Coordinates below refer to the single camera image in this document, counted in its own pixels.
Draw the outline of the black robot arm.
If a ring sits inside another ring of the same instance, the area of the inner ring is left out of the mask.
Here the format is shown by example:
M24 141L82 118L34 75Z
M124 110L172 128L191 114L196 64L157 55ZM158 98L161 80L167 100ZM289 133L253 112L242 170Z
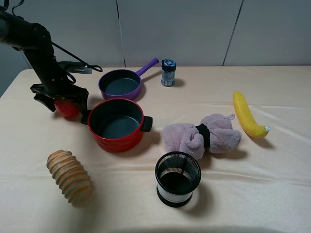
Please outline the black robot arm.
M55 112L55 100L71 100L82 116L89 114L89 92L76 86L73 76L59 66L54 55L51 35L44 26L29 23L1 7L0 42L22 51L39 77L41 83L30 87L36 101Z

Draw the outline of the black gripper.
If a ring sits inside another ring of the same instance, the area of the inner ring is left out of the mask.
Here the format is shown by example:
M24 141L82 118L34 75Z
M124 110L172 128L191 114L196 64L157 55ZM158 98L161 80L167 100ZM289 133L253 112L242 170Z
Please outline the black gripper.
M35 94L34 99L51 112L56 111L55 98L74 99L74 104L83 117L88 117L88 91L74 84L75 79L70 80L68 73L61 68L33 67L40 79L40 84L33 84L31 91Z

